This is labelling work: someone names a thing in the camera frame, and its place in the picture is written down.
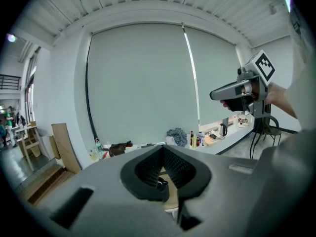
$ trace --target blue cloth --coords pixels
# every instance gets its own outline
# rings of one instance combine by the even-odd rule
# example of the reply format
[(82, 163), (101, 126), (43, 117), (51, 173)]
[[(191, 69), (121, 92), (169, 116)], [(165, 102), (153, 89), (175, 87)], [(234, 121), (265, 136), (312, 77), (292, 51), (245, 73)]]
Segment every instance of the blue cloth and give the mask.
[(179, 147), (185, 147), (186, 144), (188, 143), (187, 140), (187, 135), (185, 134), (185, 132), (180, 129), (180, 128), (176, 128), (174, 130), (170, 129), (169, 131), (167, 131), (167, 136), (171, 136), (174, 139), (174, 142), (179, 146)]
[(0, 125), (0, 137), (4, 137), (6, 135), (5, 128), (3, 125)]

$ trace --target hand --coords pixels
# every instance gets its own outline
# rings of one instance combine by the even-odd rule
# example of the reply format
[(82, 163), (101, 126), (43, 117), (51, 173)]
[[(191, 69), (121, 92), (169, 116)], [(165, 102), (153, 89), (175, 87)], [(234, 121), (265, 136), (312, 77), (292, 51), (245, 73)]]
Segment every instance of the hand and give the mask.
[[(252, 87), (251, 93), (252, 93), (254, 99), (256, 99), (258, 97), (258, 93), (259, 93), (259, 83), (258, 82), (252, 82), (251, 83), (251, 87)], [(242, 87), (241, 91), (242, 91), (242, 93), (245, 93), (245, 88)], [(274, 103), (276, 92), (277, 92), (276, 85), (273, 82), (271, 82), (269, 84), (269, 86), (268, 86), (268, 94), (267, 94), (267, 97), (265, 99), (265, 104), (266, 105)], [(228, 108), (228, 110), (231, 110), (228, 107), (228, 105), (225, 103), (225, 100), (220, 100), (220, 102), (223, 104), (223, 106), (225, 108)]]

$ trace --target electric kettle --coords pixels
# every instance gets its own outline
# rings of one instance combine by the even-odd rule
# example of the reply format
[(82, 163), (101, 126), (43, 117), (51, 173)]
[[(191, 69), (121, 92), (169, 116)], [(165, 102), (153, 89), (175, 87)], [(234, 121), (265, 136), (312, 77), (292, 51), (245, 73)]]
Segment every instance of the electric kettle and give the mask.
[(226, 136), (227, 135), (227, 126), (223, 123), (221, 123), (218, 127), (217, 127), (217, 132), (222, 135), (222, 136)]

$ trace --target black cable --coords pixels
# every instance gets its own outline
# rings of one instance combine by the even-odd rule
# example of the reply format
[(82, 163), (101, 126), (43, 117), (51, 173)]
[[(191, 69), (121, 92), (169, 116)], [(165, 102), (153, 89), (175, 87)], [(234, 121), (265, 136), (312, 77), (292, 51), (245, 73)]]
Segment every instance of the black cable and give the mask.
[(261, 131), (261, 133), (260, 133), (260, 135), (259, 135), (259, 138), (258, 138), (258, 140), (256, 141), (256, 143), (255, 143), (255, 145), (253, 146), (253, 151), (252, 151), (252, 159), (253, 159), (253, 155), (254, 155), (254, 153), (255, 153), (255, 147), (256, 147), (256, 145), (258, 144), (258, 142), (259, 142), (259, 140), (260, 140), (260, 138), (261, 138), (261, 136), (262, 136), (262, 134), (263, 134), (263, 131), (264, 131), (264, 118), (261, 118), (261, 124), (262, 124), (262, 131)]
[(86, 64), (86, 67), (85, 67), (85, 101), (86, 101), (86, 104), (87, 104), (87, 111), (88, 111), (89, 122), (90, 122), (91, 130), (92, 130), (92, 133), (93, 133), (94, 141), (95, 141), (95, 139), (98, 138), (98, 135), (97, 135), (97, 132), (95, 131), (94, 123), (93, 123), (92, 116), (91, 116), (89, 92), (88, 92), (88, 61), (89, 61), (91, 41), (92, 41), (92, 38), (90, 40), (90, 45), (89, 45), (89, 50), (88, 50), (88, 57), (87, 57), (87, 64)]
[(251, 158), (251, 149), (252, 149), (253, 142), (255, 141), (255, 138), (256, 138), (256, 135), (257, 135), (257, 131), (258, 131), (259, 126), (260, 126), (260, 123), (259, 123), (260, 121), (258, 121), (258, 125), (257, 125), (255, 134), (253, 135), (253, 139), (252, 139), (252, 142), (251, 142), (250, 151), (249, 151), (249, 157), (250, 157), (250, 159), (252, 159), (252, 158)]

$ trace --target sticker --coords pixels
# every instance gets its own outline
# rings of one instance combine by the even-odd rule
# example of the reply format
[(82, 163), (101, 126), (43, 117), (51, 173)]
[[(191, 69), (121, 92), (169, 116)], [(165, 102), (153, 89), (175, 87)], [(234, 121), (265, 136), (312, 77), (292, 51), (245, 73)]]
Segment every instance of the sticker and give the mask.
[(264, 53), (262, 53), (259, 59), (255, 62), (255, 64), (257, 65), (258, 69), (261, 71), (262, 76), (266, 80), (266, 83), (268, 83), (268, 81), (270, 80), (270, 78), (275, 72), (275, 69), (272, 63), (269, 61), (267, 56)]

